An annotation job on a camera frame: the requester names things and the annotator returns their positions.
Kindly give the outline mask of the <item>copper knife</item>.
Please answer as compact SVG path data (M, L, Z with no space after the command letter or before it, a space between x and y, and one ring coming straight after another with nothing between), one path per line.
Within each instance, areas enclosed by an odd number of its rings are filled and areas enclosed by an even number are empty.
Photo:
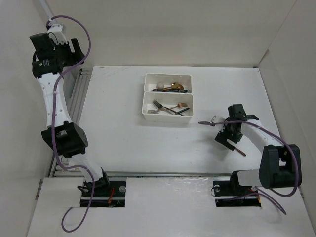
M241 154L242 156L246 156L246 153L244 153L242 150L238 149L237 147L235 147L235 151L237 151L239 154Z

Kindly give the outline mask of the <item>copper fork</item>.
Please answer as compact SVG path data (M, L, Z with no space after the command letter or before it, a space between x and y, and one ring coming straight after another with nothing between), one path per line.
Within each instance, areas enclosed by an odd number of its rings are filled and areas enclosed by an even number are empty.
M186 103L178 103L176 106L168 107L168 108L163 107L161 109L158 109L158 111L173 110L175 108L185 108L185 107L188 107L188 104L186 104Z

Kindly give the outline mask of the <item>black fork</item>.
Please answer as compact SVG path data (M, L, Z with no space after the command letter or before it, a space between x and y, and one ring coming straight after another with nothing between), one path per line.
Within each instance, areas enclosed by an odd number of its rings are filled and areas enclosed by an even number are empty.
M174 111L173 109L170 109L168 107L163 106L161 103L159 103L157 100L153 100L152 101L153 105L155 105L158 109L163 109L165 111L167 111L168 113L171 113L173 115L176 114L176 111Z

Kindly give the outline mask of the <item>black spoon green handle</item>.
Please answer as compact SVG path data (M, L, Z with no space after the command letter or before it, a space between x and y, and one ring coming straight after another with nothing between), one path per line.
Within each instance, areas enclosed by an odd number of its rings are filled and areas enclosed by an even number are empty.
M179 89L154 89L154 90L151 90L150 92L174 92L174 93L178 93L180 90Z

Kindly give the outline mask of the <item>gold fork green handle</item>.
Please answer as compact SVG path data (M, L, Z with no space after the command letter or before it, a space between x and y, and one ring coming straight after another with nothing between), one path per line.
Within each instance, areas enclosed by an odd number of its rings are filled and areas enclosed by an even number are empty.
M182 110L180 110L180 111L177 111L176 113L175 113L175 115L183 115L183 113L184 112L186 112L186 111L188 111L188 110L190 110L190 108L189 107L186 107L186 108L184 108L184 109L182 109Z

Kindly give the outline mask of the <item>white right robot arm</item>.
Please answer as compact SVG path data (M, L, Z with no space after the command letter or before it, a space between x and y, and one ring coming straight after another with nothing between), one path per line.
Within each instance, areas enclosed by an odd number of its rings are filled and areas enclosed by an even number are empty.
M233 151L242 137L247 137L261 154L259 168L231 174L230 191L239 195L246 187L263 187L273 192L292 187L288 194L292 196L302 183L299 147L268 131L256 115L244 111L242 104L229 106L228 113L227 118L214 116L211 120L212 126L219 126L215 141Z

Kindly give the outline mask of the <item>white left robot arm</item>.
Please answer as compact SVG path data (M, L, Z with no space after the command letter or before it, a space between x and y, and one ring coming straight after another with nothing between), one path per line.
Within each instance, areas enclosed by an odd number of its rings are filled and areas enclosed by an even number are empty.
M54 151L57 161L60 156L73 159L75 167L85 176L86 192L93 188L98 195L105 196L110 191L110 181L103 169L85 156L87 136L70 118L64 96L63 69L83 64L87 56L82 53L76 38L71 40L74 48L70 49L69 43L62 43L50 35L30 36L35 47L32 72L41 86L47 114L47 129L41 136Z

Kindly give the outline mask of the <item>white near plastic container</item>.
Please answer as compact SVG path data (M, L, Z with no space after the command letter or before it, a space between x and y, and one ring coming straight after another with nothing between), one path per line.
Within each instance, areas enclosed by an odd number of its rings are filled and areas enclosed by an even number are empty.
M150 122L188 124L194 115L193 96L186 93L144 92L142 114Z

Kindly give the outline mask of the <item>white plastic container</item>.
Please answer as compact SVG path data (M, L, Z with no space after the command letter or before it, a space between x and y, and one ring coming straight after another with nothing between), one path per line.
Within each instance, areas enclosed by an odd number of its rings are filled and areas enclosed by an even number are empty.
M194 115L193 96L186 93L144 92L142 114L150 122L188 124Z
M145 76L144 92L156 89L157 84L163 84L164 87L170 87L178 82L187 90L187 93L192 92L192 76L191 75L174 75L174 74L156 74L147 73Z

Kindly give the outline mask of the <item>white ceramic spoon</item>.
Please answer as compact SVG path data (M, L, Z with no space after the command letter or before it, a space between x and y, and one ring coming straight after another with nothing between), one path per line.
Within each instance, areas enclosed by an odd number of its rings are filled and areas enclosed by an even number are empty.
M162 90L162 89L164 89L164 83L158 82L158 83L156 84L156 89L157 89L157 90Z

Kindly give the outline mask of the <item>white far plastic container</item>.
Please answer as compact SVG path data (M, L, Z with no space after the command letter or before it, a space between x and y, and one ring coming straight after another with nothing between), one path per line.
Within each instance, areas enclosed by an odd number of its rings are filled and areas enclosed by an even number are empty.
M156 89L157 84L163 84L164 87L170 87L178 82L187 90L187 93L192 92L192 76L191 75L174 75L174 74L156 74L147 73L145 76L144 92Z

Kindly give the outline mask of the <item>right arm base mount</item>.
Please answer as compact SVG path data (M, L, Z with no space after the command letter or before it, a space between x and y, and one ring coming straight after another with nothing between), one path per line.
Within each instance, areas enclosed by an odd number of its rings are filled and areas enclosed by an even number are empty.
M215 197L216 207L261 207L257 191L251 186L234 188L229 180L213 181L211 194Z

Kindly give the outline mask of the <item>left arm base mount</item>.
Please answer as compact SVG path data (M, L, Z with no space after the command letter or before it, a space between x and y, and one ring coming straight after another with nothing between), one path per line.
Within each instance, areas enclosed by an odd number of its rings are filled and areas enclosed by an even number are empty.
M93 199L90 207L105 207L105 208L119 208L125 207L125 194L126 194L126 178L114 177L110 178L110 187L96 187ZM78 186L78 189L81 191L81 198L79 201L80 207L88 207L91 189L86 185L86 182L83 185Z

